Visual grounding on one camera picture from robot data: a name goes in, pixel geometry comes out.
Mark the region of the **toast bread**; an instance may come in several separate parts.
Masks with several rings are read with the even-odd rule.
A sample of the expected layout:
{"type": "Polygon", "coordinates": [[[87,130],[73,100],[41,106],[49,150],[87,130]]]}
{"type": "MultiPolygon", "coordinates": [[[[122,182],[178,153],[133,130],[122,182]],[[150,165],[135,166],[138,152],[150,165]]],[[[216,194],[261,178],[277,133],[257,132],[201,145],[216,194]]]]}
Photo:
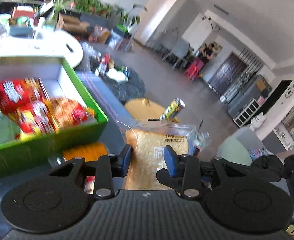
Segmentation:
{"type": "Polygon", "coordinates": [[[164,148],[169,145],[178,154],[194,155],[212,143],[209,133],[194,125],[171,121],[138,120],[117,116],[116,123],[133,153],[124,183],[126,190],[167,190],[156,179],[156,172],[166,168],[164,148]]]}

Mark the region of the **red checkered snack bag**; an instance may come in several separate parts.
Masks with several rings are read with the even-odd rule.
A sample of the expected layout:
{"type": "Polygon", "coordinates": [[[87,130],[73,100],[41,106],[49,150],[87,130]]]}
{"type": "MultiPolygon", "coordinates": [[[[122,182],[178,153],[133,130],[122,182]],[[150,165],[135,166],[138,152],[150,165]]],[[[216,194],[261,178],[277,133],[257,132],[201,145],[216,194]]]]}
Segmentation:
{"type": "Polygon", "coordinates": [[[87,176],[85,187],[84,187],[84,192],[87,194],[93,194],[94,193],[94,184],[95,184],[95,176],[87,176]]]}

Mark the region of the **orange snack pack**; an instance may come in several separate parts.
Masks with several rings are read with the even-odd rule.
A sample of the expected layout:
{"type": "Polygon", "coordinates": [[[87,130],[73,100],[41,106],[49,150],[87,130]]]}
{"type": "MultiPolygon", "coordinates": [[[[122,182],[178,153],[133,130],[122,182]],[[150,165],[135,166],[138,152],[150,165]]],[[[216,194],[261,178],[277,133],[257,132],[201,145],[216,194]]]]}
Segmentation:
{"type": "Polygon", "coordinates": [[[106,146],[101,142],[81,145],[63,151],[63,157],[65,160],[70,160],[76,157],[83,157],[85,161],[97,161],[99,157],[107,154],[108,150],[106,146]]]}

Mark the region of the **yellow drink can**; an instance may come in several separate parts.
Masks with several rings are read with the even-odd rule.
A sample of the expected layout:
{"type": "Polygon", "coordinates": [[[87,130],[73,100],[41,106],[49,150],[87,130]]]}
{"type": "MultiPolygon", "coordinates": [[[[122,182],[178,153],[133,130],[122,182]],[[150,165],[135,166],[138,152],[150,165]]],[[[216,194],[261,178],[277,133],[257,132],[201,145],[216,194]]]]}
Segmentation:
{"type": "Polygon", "coordinates": [[[159,120],[172,120],[184,109],[185,103],[180,98],[175,98],[172,102],[167,106],[164,112],[159,117],[159,120]]]}

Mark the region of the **round wooden stool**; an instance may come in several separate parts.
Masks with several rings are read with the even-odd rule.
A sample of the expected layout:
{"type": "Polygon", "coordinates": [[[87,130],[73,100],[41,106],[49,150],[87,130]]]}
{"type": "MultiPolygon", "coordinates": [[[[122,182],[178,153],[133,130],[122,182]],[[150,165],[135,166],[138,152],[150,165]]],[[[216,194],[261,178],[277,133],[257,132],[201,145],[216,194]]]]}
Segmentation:
{"type": "Polygon", "coordinates": [[[165,112],[165,108],[163,106],[147,98],[135,98],[128,100],[124,106],[134,119],[159,119],[159,117],[165,112]]]}

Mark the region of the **dark round side table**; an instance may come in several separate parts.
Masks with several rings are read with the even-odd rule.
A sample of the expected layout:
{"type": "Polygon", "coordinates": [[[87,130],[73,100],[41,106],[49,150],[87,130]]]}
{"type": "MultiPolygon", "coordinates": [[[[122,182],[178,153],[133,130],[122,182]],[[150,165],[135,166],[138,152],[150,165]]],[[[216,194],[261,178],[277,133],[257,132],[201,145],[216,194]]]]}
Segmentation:
{"type": "Polygon", "coordinates": [[[122,103],[143,98],[144,81],[131,67],[125,65],[123,51],[116,51],[105,44],[82,43],[84,69],[98,76],[122,103]]]}

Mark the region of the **red yellow noodle snack bag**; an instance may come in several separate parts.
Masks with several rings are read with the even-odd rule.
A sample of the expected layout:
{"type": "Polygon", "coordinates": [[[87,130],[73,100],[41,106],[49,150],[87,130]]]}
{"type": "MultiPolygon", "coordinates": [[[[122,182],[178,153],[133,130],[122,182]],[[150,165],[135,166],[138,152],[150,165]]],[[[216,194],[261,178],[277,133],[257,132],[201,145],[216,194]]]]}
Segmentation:
{"type": "Polygon", "coordinates": [[[16,117],[20,128],[18,138],[21,141],[58,133],[72,126],[96,122],[94,109],[68,98],[27,103],[17,108],[16,117]]]}

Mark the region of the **red plastic stool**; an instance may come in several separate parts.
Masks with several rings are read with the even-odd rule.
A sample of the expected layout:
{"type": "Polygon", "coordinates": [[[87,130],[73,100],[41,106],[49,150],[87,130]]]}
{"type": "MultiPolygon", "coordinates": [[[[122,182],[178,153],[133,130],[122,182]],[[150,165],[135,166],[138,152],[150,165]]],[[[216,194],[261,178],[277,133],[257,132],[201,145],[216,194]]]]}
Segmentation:
{"type": "Polygon", "coordinates": [[[198,77],[199,72],[203,66],[204,62],[196,57],[183,74],[187,75],[189,80],[194,81],[198,77]]]}

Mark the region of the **red snack bag in box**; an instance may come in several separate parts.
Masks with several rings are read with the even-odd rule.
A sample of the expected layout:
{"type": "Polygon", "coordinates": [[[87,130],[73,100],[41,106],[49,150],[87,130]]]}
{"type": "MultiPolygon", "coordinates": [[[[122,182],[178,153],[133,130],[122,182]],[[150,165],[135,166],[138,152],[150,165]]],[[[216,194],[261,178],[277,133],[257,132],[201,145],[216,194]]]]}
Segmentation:
{"type": "Polygon", "coordinates": [[[30,102],[43,99],[47,99],[47,93],[40,78],[0,81],[0,110],[4,115],[14,113],[30,102]]]}

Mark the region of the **person in black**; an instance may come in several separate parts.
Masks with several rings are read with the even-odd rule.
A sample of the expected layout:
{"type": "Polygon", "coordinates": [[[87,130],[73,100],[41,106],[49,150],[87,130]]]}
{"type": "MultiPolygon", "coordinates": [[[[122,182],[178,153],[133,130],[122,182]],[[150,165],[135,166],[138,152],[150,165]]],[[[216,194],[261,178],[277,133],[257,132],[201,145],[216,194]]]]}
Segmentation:
{"type": "Polygon", "coordinates": [[[207,64],[214,57],[214,43],[209,43],[205,46],[201,46],[199,49],[198,58],[204,63],[207,64]]]}

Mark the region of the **black marker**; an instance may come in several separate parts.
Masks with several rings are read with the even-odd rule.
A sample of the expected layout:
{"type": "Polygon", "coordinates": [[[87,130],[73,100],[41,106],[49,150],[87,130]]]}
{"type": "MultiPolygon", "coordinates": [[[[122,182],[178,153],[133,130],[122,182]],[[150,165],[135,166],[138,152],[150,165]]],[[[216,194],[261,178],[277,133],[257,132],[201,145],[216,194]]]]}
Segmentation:
{"type": "Polygon", "coordinates": [[[66,44],[65,46],[68,48],[68,50],[69,50],[71,53],[74,52],[74,51],[72,50],[72,48],[71,48],[68,44],[66,44]]]}

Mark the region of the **white round coffee table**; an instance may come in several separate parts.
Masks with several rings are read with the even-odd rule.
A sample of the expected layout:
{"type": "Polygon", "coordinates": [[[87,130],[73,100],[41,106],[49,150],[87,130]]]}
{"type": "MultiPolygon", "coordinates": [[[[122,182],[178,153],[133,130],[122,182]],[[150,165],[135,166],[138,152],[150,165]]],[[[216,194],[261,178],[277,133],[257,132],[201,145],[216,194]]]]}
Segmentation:
{"type": "Polygon", "coordinates": [[[72,68],[77,67],[83,59],[83,49],[78,40],[64,30],[47,29],[32,37],[0,37],[0,57],[10,56],[53,56],[64,57],[72,68]],[[71,53],[65,46],[68,44],[71,53]]]}

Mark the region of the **open cardboard box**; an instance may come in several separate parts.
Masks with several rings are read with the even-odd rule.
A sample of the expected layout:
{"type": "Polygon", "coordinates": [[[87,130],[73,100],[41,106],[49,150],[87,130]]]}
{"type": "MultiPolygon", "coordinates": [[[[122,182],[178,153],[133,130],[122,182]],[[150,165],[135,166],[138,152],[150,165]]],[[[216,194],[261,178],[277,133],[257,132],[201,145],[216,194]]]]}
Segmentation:
{"type": "Polygon", "coordinates": [[[90,27],[90,24],[81,22],[79,18],[65,14],[58,15],[56,29],[65,30],[73,34],[86,34],[88,27],[90,27]]]}

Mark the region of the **blue plastic tray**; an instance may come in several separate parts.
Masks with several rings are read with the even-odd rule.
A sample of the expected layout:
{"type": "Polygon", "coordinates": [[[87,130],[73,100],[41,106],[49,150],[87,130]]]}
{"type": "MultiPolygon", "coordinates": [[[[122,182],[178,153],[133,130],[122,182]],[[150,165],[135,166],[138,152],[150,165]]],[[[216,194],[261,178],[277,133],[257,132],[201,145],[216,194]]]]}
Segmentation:
{"type": "Polygon", "coordinates": [[[28,36],[33,32],[33,28],[24,25],[9,25],[8,35],[14,37],[28,36]]]}

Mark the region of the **glass vase with plant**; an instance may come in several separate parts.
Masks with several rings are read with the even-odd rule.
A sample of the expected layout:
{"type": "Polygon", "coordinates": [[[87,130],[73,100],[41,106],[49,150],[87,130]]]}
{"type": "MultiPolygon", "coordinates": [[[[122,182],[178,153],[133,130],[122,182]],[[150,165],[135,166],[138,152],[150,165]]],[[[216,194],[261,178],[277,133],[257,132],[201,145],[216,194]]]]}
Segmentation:
{"type": "Polygon", "coordinates": [[[61,11],[66,12],[66,9],[69,7],[69,5],[70,0],[53,0],[53,8],[51,13],[46,18],[45,25],[55,29],[58,22],[59,13],[61,11]]]}

